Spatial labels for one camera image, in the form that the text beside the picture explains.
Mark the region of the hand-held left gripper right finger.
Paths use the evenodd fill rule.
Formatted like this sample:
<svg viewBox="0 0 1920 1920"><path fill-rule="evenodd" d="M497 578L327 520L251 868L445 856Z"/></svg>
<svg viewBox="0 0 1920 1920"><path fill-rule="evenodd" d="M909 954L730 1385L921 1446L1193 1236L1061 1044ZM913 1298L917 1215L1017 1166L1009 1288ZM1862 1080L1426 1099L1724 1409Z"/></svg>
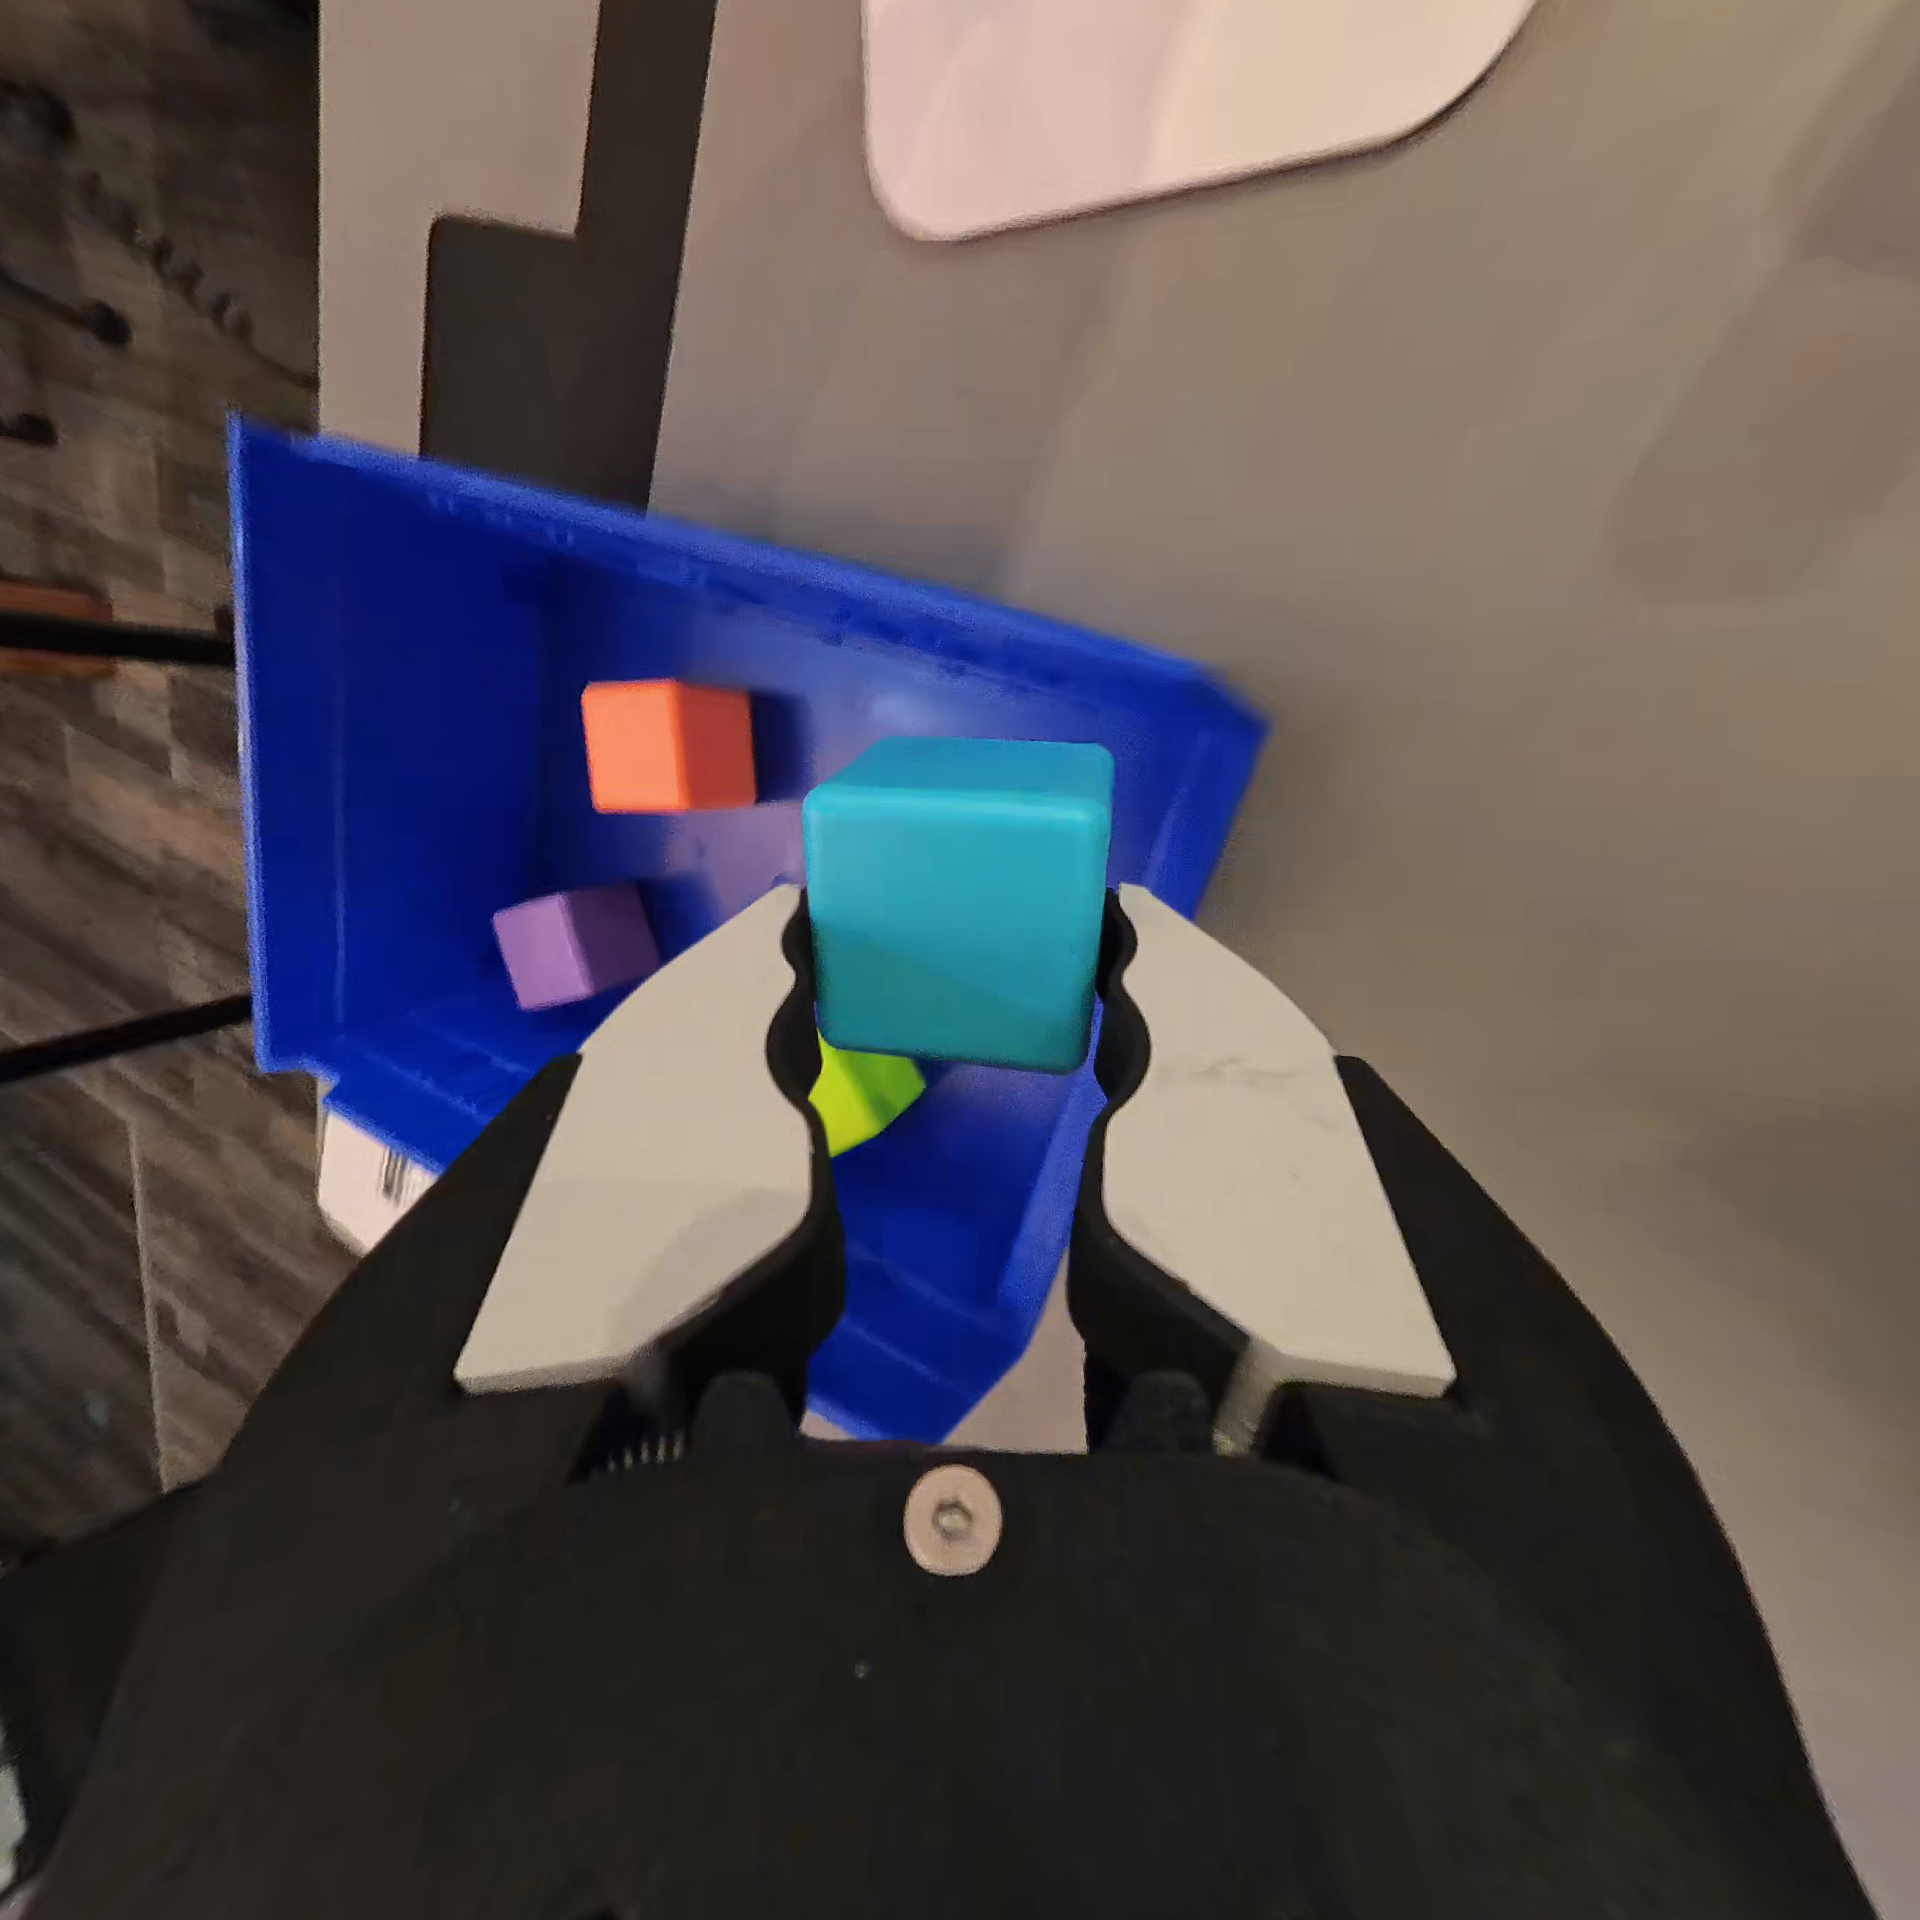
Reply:
<svg viewBox="0 0 1920 1920"><path fill-rule="evenodd" d="M1441 1401L1457 1363L1338 1051L1142 886L1110 891L1066 1298L1110 1401L1181 1377L1206 1448L1257 1451L1291 1387Z"/></svg>

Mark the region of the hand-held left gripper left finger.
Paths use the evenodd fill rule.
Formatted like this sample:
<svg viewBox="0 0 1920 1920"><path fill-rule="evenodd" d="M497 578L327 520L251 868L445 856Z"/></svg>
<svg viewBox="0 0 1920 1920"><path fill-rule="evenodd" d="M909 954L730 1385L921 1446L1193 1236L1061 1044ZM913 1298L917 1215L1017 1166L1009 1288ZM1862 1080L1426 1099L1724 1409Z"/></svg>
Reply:
<svg viewBox="0 0 1920 1920"><path fill-rule="evenodd" d="M622 1382L692 1403L761 1374L803 1403L846 1308L819 1070L806 898L780 882L578 1050L459 1387Z"/></svg>

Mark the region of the green cube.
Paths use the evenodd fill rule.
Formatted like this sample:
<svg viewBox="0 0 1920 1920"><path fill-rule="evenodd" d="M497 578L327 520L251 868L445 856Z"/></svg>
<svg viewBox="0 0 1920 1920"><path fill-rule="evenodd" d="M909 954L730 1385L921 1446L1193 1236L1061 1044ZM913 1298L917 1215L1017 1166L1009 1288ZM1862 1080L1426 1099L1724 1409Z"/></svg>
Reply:
<svg viewBox="0 0 1920 1920"><path fill-rule="evenodd" d="M886 1132L925 1092L925 1078L913 1059L835 1048L826 1035L819 1048L821 1070L806 1099L835 1160Z"/></svg>

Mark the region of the teal cube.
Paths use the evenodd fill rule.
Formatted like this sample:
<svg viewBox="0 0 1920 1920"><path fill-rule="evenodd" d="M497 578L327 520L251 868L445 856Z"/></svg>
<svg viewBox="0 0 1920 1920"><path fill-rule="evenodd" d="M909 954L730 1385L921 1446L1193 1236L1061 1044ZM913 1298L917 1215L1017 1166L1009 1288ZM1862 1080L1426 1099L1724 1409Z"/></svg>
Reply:
<svg viewBox="0 0 1920 1920"><path fill-rule="evenodd" d="M836 1050L1071 1073L1113 839L1093 743L890 737L803 804L819 1028Z"/></svg>

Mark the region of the orange cube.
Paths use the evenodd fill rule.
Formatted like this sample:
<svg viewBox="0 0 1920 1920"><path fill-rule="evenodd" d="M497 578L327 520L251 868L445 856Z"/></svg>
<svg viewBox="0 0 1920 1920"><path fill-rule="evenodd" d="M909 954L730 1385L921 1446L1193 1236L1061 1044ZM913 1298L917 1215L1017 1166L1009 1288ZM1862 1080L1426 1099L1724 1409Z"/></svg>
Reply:
<svg viewBox="0 0 1920 1920"><path fill-rule="evenodd" d="M681 679L582 689L582 745L601 814L687 814L758 802L753 695Z"/></svg>

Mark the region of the blue plastic bin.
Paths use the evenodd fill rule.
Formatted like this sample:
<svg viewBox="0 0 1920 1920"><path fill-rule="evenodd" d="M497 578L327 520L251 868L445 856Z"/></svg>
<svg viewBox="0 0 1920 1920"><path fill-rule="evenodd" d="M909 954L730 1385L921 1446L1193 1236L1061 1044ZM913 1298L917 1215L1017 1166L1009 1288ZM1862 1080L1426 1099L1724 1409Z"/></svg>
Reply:
<svg viewBox="0 0 1920 1920"><path fill-rule="evenodd" d="M805 799L890 737L1106 747L1106 903L1137 882L1190 911L1265 737L1206 672L1121 641L369 448L239 426L230 505L259 1051L438 1172L340 1312L425 1305L457 1235L489 1242L441 1377L578 1050L639 985L524 1012L493 912L633 880L662 967L780 882L806 897ZM596 812L595 682L748 690L758 802ZM830 1158L846 1308L806 1403L942 1446L1041 1321L1101 1092L1085 1063L913 1062L921 1099Z"/></svg>

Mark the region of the grey desk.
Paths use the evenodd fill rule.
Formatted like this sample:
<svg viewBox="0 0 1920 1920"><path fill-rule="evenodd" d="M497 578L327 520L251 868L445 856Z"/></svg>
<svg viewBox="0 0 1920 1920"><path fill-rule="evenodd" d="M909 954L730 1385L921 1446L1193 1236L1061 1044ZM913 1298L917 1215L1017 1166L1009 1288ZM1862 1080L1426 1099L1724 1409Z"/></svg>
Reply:
<svg viewBox="0 0 1920 1920"><path fill-rule="evenodd" d="M1212 926L1622 1344L1915 1916L1915 6L1539 6L1335 170L942 248L857 6L319 8L319 417L1154 641L1273 737Z"/></svg>

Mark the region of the purple cube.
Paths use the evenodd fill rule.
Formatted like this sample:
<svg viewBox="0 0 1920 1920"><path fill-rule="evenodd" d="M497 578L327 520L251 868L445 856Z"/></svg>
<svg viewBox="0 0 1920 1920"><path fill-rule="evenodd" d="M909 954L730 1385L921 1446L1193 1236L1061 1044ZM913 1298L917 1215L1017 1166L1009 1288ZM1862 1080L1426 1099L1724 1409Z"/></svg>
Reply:
<svg viewBox="0 0 1920 1920"><path fill-rule="evenodd" d="M493 912L492 934L524 1012L629 991L662 962L633 880L524 898Z"/></svg>

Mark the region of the white barcode label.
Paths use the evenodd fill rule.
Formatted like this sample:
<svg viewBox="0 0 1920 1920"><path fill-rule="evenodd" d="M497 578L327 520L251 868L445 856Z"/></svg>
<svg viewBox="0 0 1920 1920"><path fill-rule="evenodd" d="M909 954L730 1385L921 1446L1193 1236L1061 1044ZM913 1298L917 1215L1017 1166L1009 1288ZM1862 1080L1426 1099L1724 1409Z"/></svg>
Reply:
<svg viewBox="0 0 1920 1920"><path fill-rule="evenodd" d="M437 1180L348 1119L319 1111L318 1207L357 1257L373 1252Z"/></svg>

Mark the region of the black metal bar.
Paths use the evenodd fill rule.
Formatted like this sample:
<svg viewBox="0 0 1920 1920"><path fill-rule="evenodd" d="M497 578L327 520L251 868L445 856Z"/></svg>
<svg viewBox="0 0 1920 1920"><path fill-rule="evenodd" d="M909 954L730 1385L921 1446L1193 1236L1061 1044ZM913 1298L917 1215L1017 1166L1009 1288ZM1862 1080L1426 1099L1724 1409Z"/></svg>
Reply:
<svg viewBox="0 0 1920 1920"><path fill-rule="evenodd" d="M116 1024L91 1026L52 1041L2 1048L2 1089L15 1089L44 1078L107 1066L130 1055L178 1042L203 1041L253 1018L253 996L243 993L196 1006L181 1006L161 1015L143 1015Z"/></svg>
<svg viewBox="0 0 1920 1920"><path fill-rule="evenodd" d="M235 671L235 648L227 632L140 627L121 619L75 615L2 614L5 671L36 664L54 672L82 672L100 666L163 666Z"/></svg>

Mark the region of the white stand base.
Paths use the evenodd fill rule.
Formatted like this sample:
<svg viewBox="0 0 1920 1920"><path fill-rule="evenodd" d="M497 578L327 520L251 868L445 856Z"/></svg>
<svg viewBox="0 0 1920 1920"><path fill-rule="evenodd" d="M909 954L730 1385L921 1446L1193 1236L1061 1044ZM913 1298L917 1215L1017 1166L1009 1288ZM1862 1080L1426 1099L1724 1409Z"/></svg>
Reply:
<svg viewBox="0 0 1920 1920"><path fill-rule="evenodd" d="M1457 108L1533 2L865 2L865 151L901 234L955 246L1386 151Z"/></svg>

